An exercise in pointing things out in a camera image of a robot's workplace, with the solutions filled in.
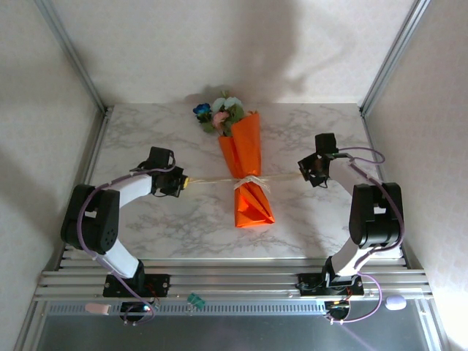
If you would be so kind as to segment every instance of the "aluminum frame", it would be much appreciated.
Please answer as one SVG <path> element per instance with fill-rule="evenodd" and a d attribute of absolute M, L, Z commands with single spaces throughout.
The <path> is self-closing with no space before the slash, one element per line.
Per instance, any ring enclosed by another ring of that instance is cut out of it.
<path fill-rule="evenodd" d="M 49 0 L 34 0 L 34 2 L 36 3 L 37 8 L 41 12 L 41 15 L 45 19 L 45 22 L 47 22 L 47 24 L 49 25 L 49 28 L 52 31 L 57 42 L 60 44 L 62 50 L 69 59 L 69 62 L 72 65 L 72 68 L 74 69 L 78 78 L 80 78 L 80 81 L 83 84 L 83 87 L 88 93 L 89 97 L 91 97 L 91 100 L 96 105 L 98 110 L 100 110 L 101 113 L 105 113 L 105 104 L 102 101 L 101 96 L 97 92 L 93 81 L 91 80 L 87 71 L 85 70 L 85 67 L 81 63 L 78 53 L 73 47 L 72 41 L 68 37 L 67 31 L 62 25 L 52 2 Z"/>
<path fill-rule="evenodd" d="M 440 338 L 440 334 L 437 328 L 437 321 L 432 317 L 429 302 L 423 298 L 417 299 L 416 308 L 418 309 L 419 320 L 423 327 L 423 332 L 426 337 L 429 350 L 447 350 L 447 345 L 443 345 L 443 340 Z"/>
<path fill-rule="evenodd" d="M 369 92 L 362 102 L 361 115 L 363 118 L 366 118 L 370 114 L 377 98 L 387 84 L 430 2 L 431 0 L 415 0 L 413 2 L 382 66 L 379 68 L 376 78 L 371 84 Z"/>
<path fill-rule="evenodd" d="M 94 145 L 85 182 L 90 182 L 93 176 L 111 116 L 112 109 L 109 109 Z M 234 306 L 247 309 L 254 304 L 258 306 L 258 310 L 252 313 L 259 314 L 260 308 L 268 308 L 274 303 L 278 309 L 283 309 L 282 314 L 311 314 L 312 311 L 305 310 L 302 306 L 332 301 L 333 298 L 302 298 L 295 288 L 296 274 L 318 273 L 324 262 L 321 259 L 143 260 L 147 273 L 171 275 L 171 287 L 163 304 L 167 313 L 174 314 L 194 313 L 187 309 L 177 310 L 180 308 L 178 306 L 186 305 L 186 299 L 191 293 L 202 296 L 208 306 L 223 308 L 223 313 L 224 309 L 227 311 Z M 401 294 L 405 298 L 416 300 L 433 298 L 424 270 L 408 269 L 404 258 L 371 259 L 363 267 L 363 272 L 374 274 L 386 295 Z M 79 314 L 80 309 L 77 306 L 85 302 L 109 303 L 115 310 L 124 301 L 135 301 L 133 298 L 104 298 L 102 290 L 106 275 L 104 268 L 80 250 L 65 246 L 57 270 L 45 271 L 39 279 L 15 350 L 35 350 L 42 335 L 45 318 L 50 311 L 54 311 L 57 304 L 68 306 L 68 312 L 71 310 Z M 363 297 L 353 299 L 376 300 L 378 297 L 377 287 L 367 279 L 364 280 L 364 292 Z M 219 310 L 207 310 L 203 315 L 210 313 L 216 314 Z M 431 315 L 425 315 L 424 318 L 432 321 Z"/>

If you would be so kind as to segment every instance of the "white robotic arm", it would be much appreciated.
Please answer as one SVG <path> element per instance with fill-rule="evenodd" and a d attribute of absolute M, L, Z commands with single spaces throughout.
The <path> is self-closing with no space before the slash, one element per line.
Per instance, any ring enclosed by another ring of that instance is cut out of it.
<path fill-rule="evenodd" d="M 120 209 L 139 197 L 151 194 L 152 183 L 153 179 L 150 175 L 142 174 L 128 178 L 109 189 L 120 193 Z M 118 238 L 114 245 L 100 257 L 122 278 L 132 278 L 137 271 L 138 259 L 128 252 Z"/>
<path fill-rule="evenodd" d="M 135 290 L 141 290 L 144 267 L 118 239 L 119 212 L 127 203 L 156 192 L 174 197 L 180 195 L 187 177 L 182 168 L 170 164 L 171 159 L 174 160 L 171 150 L 151 148 L 149 158 L 131 171 L 133 176 L 96 192 L 81 222 L 87 248 L 121 278 L 128 279 Z M 94 186 L 85 184 L 75 187 L 62 225 L 62 240 L 77 249 L 82 249 L 77 232 L 79 212 L 94 190 Z"/>
<path fill-rule="evenodd" d="M 319 186 L 328 179 L 337 181 L 352 196 L 350 239 L 327 259 L 322 270 L 326 287 L 346 287 L 354 284 L 356 274 L 371 257 L 366 253 L 399 239 L 399 221 L 380 187 L 403 214 L 401 190 L 395 183 L 379 182 L 376 186 L 369 178 L 364 178 L 356 171 L 354 159 L 339 152 L 333 133 L 316 135 L 315 145 L 316 152 L 298 163 L 305 180 L 312 186 Z M 375 208 L 383 208 L 385 212 L 376 213 Z"/>

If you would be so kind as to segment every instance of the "wire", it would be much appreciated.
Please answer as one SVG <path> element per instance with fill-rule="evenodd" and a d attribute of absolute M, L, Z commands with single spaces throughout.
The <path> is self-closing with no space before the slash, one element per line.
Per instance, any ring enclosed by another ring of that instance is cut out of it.
<path fill-rule="evenodd" d="M 370 152 L 373 152 L 374 154 L 377 154 L 380 156 L 381 160 L 380 161 L 372 161 L 371 159 L 364 159 L 362 157 L 353 157 L 351 156 L 351 160 L 355 160 L 355 159 L 359 159 L 361 161 L 364 161 L 364 162 L 368 162 L 368 163 L 372 163 L 373 165 L 381 165 L 383 162 L 385 162 L 385 156 L 380 152 L 380 151 L 377 151 L 373 148 L 364 148 L 363 146 L 354 146 L 352 148 L 340 148 L 339 149 L 340 152 L 341 151 L 346 151 L 346 150 L 365 150 L 365 151 L 370 151 Z"/>
<path fill-rule="evenodd" d="M 317 289 L 320 285 L 322 285 L 322 283 L 323 283 L 324 281 L 325 281 L 325 280 L 324 280 L 324 278 L 322 277 L 322 280 L 320 281 L 320 283 L 317 283 L 317 284 L 316 284 L 315 286 L 313 286 L 313 287 L 309 287 L 308 284 L 305 284 L 305 283 L 303 283 L 303 282 L 302 282 L 302 283 L 297 283 L 297 284 L 295 285 L 295 288 L 296 288 L 296 289 L 299 289 L 299 290 L 303 290 L 303 291 L 315 290 L 315 289 Z"/>
<path fill-rule="evenodd" d="M 128 323 L 128 316 L 129 316 L 129 313 L 130 311 L 132 311 L 135 307 L 137 307 L 137 304 L 134 303 L 132 304 L 131 306 L 129 306 L 129 308 L 125 311 L 125 314 L 124 314 L 124 324 L 127 324 Z"/>
<path fill-rule="evenodd" d="M 157 300 L 157 301 L 158 301 L 158 305 L 161 305 L 161 300 L 158 298 L 156 292 L 154 291 L 153 286 L 150 285 L 150 284 L 147 284 L 147 285 L 145 285 L 145 287 L 146 287 L 146 289 L 148 289 L 149 291 L 151 291 L 151 294 L 153 294 L 153 296 L 154 296 L 155 302 L 156 302 L 156 300 Z"/>
<path fill-rule="evenodd" d="M 350 150 L 352 148 L 343 148 L 342 150 Z M 381 157 L 382 157 L 382 161 L 380 163 L 383 163 L 385 161 L 385 157 L 383 156 L 383 154 L 381 154 L 380 152 L 378 151 L 375 151 L 377 154 L 379 154 Z M 379 190 L 382 192 L 383 196 L 385 197 L 385 199 L 388 201 L 392 211 L 394 212 L 397 220 L 398 220 L 398 223 L 399 223 L 399 227 L 400 227 L 400 233 L 399 233 L 399 238 L 398 240 L 391 244 L 390 246 L 387 246 L 387 247 L 380 247 L 380 248 L 377 248 L 377 247 L 374 247 L 371 251 L 365 253 L 365 255 L 363 255 L 362 257 L 360 257 L 359 259 L 356 260 L 356 264 L 354 265 L 354 269 L 357 270 L 357 275 L 361 276 L 361 277 L 366 277 L 366 278 L 369 278 L 370 280 L 372 280 L 376 286 L 377 286 L 377 290 L 379 291 L 379 300 L 377 302 L 377 305 L 374 307 L 374 309 L 372 309 L 370 312 L 366 313 L 365 315 L 361 316 L 361 317 L 358 317 L 358 318 L 353 318 L 351 320 L 347 320 L 347 319 L 343 319 L 343 320 L 340 320 L 340 324 L 342 323 L 352 323 L 352 322 L 359 322 L 361 320 L 364 320 L 366 318 L 369 318 L 370 316 L 372 316 L 379 308 L 380 308 L 380 305 L 382 304 L 382 287 L 380 286 L 379 282 L 370 274 L 364 274 L 364 273 L 361 273 L 360 272 L 360 269 L 361 269 L 361 266 L 363 265 L 363 263 L 366 261 L 366 259 L 370 256 L 372 256 L 373 254 L 377 253 L 377 252 L 386 252 L 386 251 L 390 251 L 390 250 L 393 250 L 395 249 L 396 247 L 399 247 L 401 245 L 401 243 L 403 242 L 403 239 L 404 239 L 404 234 L 405 234 L 405 228 L 404 228 L 404 221 L 403 221 L 403 216 L 401 215 L 401 212 L 400 210 L 398 209 L 398 206 L 395 204 L 395 202 L 393 201 L 393 199 L 391 198 L 391 196 L 388 194 L 388 192 L 385 190 L 385 188 L 383 187 L 383 185 L 377 180 L 375 179 L 374 177 L 370 176 L 366 171 L 362 170 L 361 168 L 359 168 L 359 166 L 357 166 L 355 163 L 354 163 L 354 160 L 355 159 L 360 159 L 360 158 L 357 158 L 357 157 L 352 157 L 351 160 L 350 160 L 350 167 L 355 170 L 359 175 L 363 176 L 365 179 L 368 179 L 371 183 L 373 183 L 373 185 L 377 186 L 377 188 L 379 188 Z M 327 315 L 325 316 L 328 320 L 330 320 L 331 322 L 334 321 L 334 318 L 332 318 L 330 315 Z"/>
<path fill-rule="evenodd" d="M 319 188 L 323 188 L 323 189 L 328 189 L 328 184 L 327 184 L 327 180 L 325 179 L 325 185 L 319 185 L 318 187 Z"/>
<path fill-rule="evenodd" d="M 352 296 L 352 290 L 349 287 L 346 287 L 346 292 L 347 292 L 348 295 L 344 300 L 348 301 Z"/>
<path fill-rule="evenodd" d="M 125 181 L 129 178 L 132 178 L 132 177 L 135 177 L 135 176 L 140 176 L 142 174 L 149 174 L 149 173 L 152 173 L 152 172 L 170 172 L 171 170 L 174 169 L 174 167 L 176 166 L 176 161 L 173 160 L 173 163 L 172 165 L 169 167 L 169 168 L 154 168 L 152 170 L 141 170 L 141 171 L 138 171 L 138 172 L 132 172 L 130 174 L 127 174 L 127 175 L 123 175 L 122 177 L 119 177 L 117 179 L 114 179 L 113 181 L 109 182 L 109 183 L 106 183 L 106 184 L 102 184 L 102 185 L 99 185 L 97 186 L 96 188 L 94 188 L 94 190 L 91 192 L 91 194 L 89 194 L 89 196 L 86 198 L 85 202 L 82 204 L 81 206 L 81 209 L 80 209 L 80 212 L 78 214 L 78 220 L 77 220 L 77 224 L 76 224 L 76 230 L 77 230 L 77 234 L 78 234 L 78 241 L 80 242 L 80 245 L 81 245 L 81 248 L 83 249 L 84 252 L 86 252 L 87 254 L 89 254 L 91 256 L 91 258 L 93 260 L 96 260 L 102 267 L 104 267 L 105 269 L 109 270 L 109 272 L 115 276 L 115 278 L 120 282 L 120 284 L 122 284 L 122 286 L 134 297 L 136 298 L 137 300 L 139 300 L 140 302 L 144 303 L 145 305 L 147 305 L 150 309 L 150 312 L 151 312 L 151 316 L 149 318 L 147 318 L 146 320 L 144 318 L 142 318 L 140 321 L 138 322 L 133 322 L 133 325 L 140 325 L 140 324 L 143 324 L 143 323 L 146 323 L 146 322 L 149 322 L 150 320 L 152 320 L 155 316 L 156 316 L 156 309 L 154 308 L 154 306 L 149 303 L 148 301 L 146 301 L 145 299 L 143 299 L 141 296 L 139 296 L 131 287 L 129 287 L 129 285 L 122 279 L 121 276 L 118 275 L 117 272 L 114 271 L 114 269 L 112 267 L 110 267 L 100 256 L 99 254 L 97 254 L 97 252 L 94 252 L 92 250 L 90 250 L 85 241 L 84 241 L 84 238 L 83 238 L 83 217 L 85 215 L 85 211 L 86 211 L 86 208 L 88 207 L 89 203 L 91 202 L 91 200 L 93 199 L 93 197 L 101 190 L 105 189 L 105 188 L 108 188 L 109 186 L 112 186 L 114 184 L 118 184 L 122 181 Z"/>
<path fill-rule="evenodd" d="M 166 197 L 166 196 L 172 196 L 174 195 L 175 193 L 177 192 L 177 190 L 174 190 L 173 192 L 171 192 L 170 194 L 164 194 L 164 195 L 156 195 L 156 194 L 153 194 L 154 197 Z"/>
<path fill-rule="evenodd" d="M 346 315 L 346 318 L 348 318 L 351 314 L 351 301 L 347 301 L 348 302 L 348 314 Z"/>

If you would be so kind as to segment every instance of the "marble surface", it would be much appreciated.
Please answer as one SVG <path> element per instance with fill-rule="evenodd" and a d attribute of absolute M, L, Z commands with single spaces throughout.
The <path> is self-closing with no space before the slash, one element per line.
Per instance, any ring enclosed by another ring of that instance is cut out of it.
<path fill-rule="evenodd" d="M 189 177 L 229 177 L 216 135 L 202 131 L 192 108 L 116 105 L 93 184 L 136 167 L 151 146 L 172 149 Z M 297 161 L 314 152 L 319 133 L 334 132 L 339 147 L 368 145 L 356 105 L 265 104 L 246 109 L 261 114 L 263 175 L 298 171 Z M 368 165 L 367 170 L 375 171 Z M 269 184 L 275 224 L 235 228 L 233 183 L 192 184 L 179 198 L 149 195 L 122 208 L 119 238 L 143 259 L 318 258 L 334 254 L 349 238 L 351 198 L 338 184 L 330 181 L 328 189 L 313 189 L 302 178 Z"/>

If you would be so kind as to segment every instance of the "green leaves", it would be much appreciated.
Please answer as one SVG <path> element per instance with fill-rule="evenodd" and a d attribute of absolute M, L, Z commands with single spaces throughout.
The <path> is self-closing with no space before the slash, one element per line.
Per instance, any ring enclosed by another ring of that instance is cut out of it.
<path fill-rule="evenodd" d="M 211 122 L 205 122 L 205 123 L 200 123 L 203 131 L 207 133 L 214 133 L 216 129 L 214 128 L 213 124 Z"/>
<path fill-rule="evenodd" d="M 227 119 L 224 123 L 223 123 L 223 132 L 226 134 L 227 137 L 232 137 L 233 136 L 233 132 L 231 132 L 231 127 L 233 126 L 233 122 L 231 121 L 231 119 Z"/>
<path fill-rule="evenodd" d="M 234 105 L 233 123 L 239 122 L 244 117 L 244 109 L 239 105 Z"/>
<path fill-rule="evenodd" d="M 211 120 L 211 114 L 209 113 L 204 113 L 202 115 L 198 115 L 197 116 L 197 120 L 200 122 L 200 123 L 205 123 L 205 122 L 209 122 Z"/>

